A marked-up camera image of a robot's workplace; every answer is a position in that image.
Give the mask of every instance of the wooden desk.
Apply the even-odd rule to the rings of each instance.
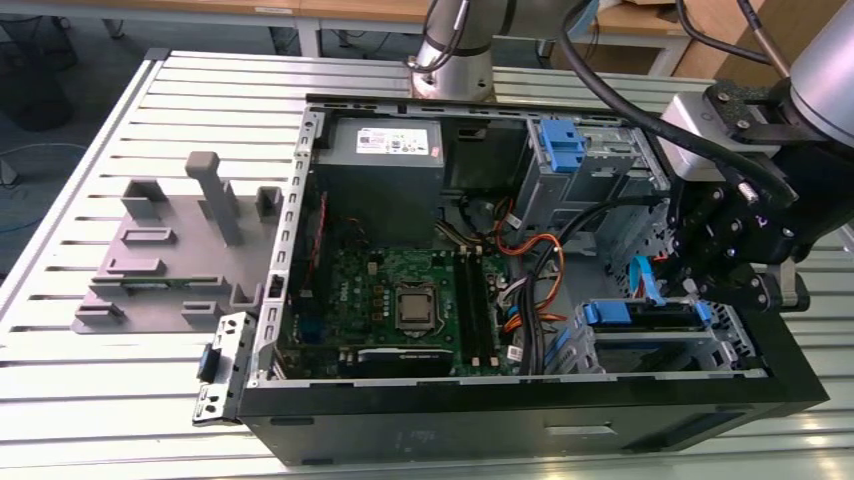
[[[287,13],[296,14],[300,0],[45,0],[27,3],[61,6],[88,5],[101,8],[144,8],[175,12],[203,13]]]
[[[320,57],[320,31],[420,33],[430,0],[3,0],[0,12],[264,27],[299,32],[303,56]],[[624,3],[599,15],[599,43],[660,49],[650,75],[668,76],[688,39],[656,9]],[[111,35],[112,22],[104,20]],[[579,42],[588,42],[586,35]]]
[[[296,26],[304,56],[322,56],[320,30],[367,30],[420,33],[430,0],[302,0]],[[687,37],[678,23],[656,16],[658,8],[623,3],[599,14],[599,44],[659,49],[648,74],[670,76],[684,50]],[[587,34],[579,43],[592,41]]]
[[[0,13],[294,28],[299,3],[300,0],[1,0]],[[111,30],[109,20],[104,24]]]

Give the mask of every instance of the sticker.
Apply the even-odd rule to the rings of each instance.
[[[255,11],[257,13],[281,13],[284,15],[294,15],[294,10],[289,8],[255,7]]]
[[[427,130],[412,128],[360,128],[356,153],[374,155],[428,155]]]
[[[519,220],[519,217],[516,217],[512,213],[507,214],[507,223],[512,228],[519,230],[519,227],[522,226],[522,220]]]
[[[522,361],[522,349],[515,345],[507,347],[507,360],[512,360],[514,362]]]

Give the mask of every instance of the green circuit board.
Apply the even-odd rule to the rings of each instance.
[[[303,347],[304,352],[310,352],[307,356],[315,357],[308,359],[314,378],[336,377],[335,363],[342,349],[367,347],[446,349],[455,354],[454,376],[508,374],[510,368],[498,354],[498,328],[492,329],[498,365],[472,365],[471,360],[463,358],[452,251],[340,250],[331,261],[328,304],[322,325],[318,325],[322,341],[320,345]],[[506,274],[504,259],[484,256],[482,269],[487,299],[494,301],[495,283]],[[402,289],[431,292],[435,328],[416,338],[395,323]]]

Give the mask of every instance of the ram slot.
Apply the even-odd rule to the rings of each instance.
[[[468,290],[471,299],[471,316],[478,338],[478,357],[480,365],[498,366],[495,355],[495,341],[492,336],[492,322],[490,321],[490,306],[487,301],[486,276],[483,275],[482,256],[468,256]]]
[[[478,336],[471,314],[471,296],[468,295],[468,253],[454,255],[454,287],[456,290],[456,317],[463,362],[478,366]]]

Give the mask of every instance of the expansion slot bracket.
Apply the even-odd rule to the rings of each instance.
[[[224,315],[213,342],[204,347],[197,378],[201,382],[193,425],[223,425],[237,421],[237,406],[248,373],[257,320],[245,312]]]

